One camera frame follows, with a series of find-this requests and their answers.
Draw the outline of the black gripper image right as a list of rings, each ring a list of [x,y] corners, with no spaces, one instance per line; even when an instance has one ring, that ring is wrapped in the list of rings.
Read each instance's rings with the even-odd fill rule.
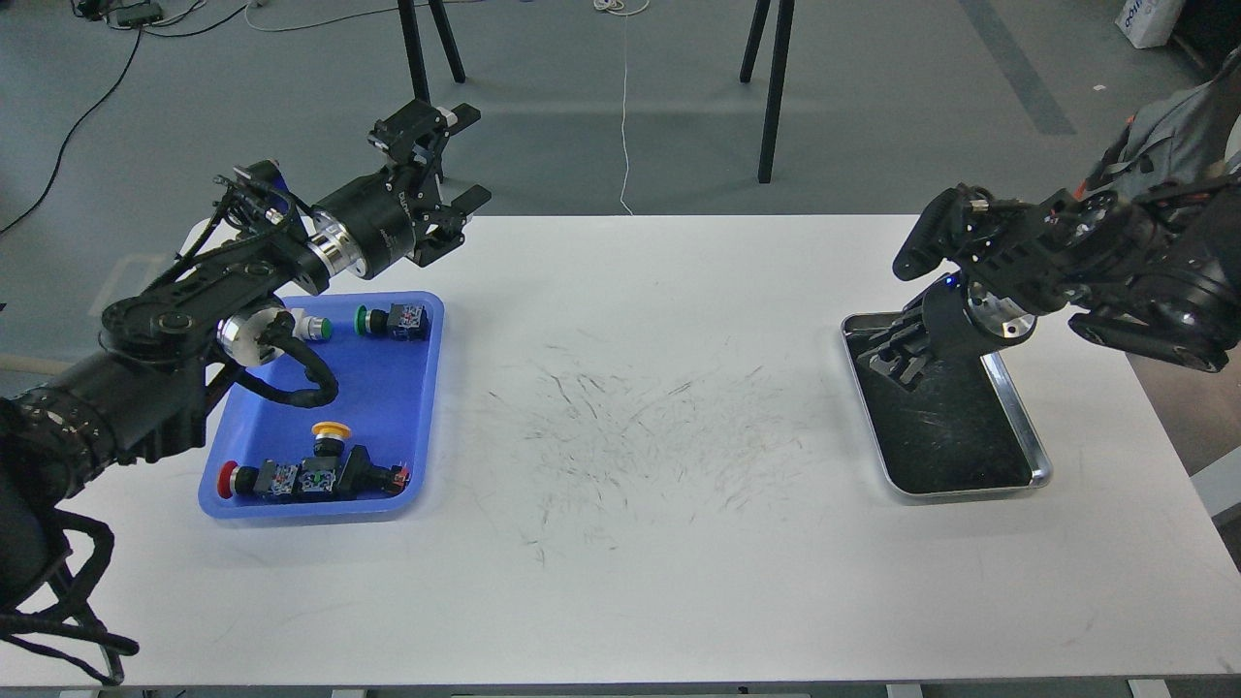
[[[934,361],[980,356],[1024,343],[1037,317],[964,274],[944,274],[922,306],[898,312],[858,313],[843,319],[843,342],[853,361],[915,392]]]

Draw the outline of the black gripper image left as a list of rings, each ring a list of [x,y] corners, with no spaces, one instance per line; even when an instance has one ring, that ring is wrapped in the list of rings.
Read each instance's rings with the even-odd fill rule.
[[[326,274],[349,270],[372,279],[400,258],[428,267],[460,248],[462,230],[491,201],[491,190],[475,184],[444,205],[437,184],[448,139],[480,118],[467,103],[447,111],[412,99],[375,122],[367,142],[386,156],[381,171],[354,178],[310,207],[310,251]]]

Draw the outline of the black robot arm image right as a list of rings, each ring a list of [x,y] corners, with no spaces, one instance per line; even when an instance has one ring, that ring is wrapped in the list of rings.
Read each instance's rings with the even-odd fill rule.
[[[926,204],[892,270],[913,281],[943,262],[956,270],[856,356],[908,392],[934,363],[1024,343],[1065,306],[1090,343],[1216,374],[1239,344],[1239,176],[1045,202],[958,184]]]

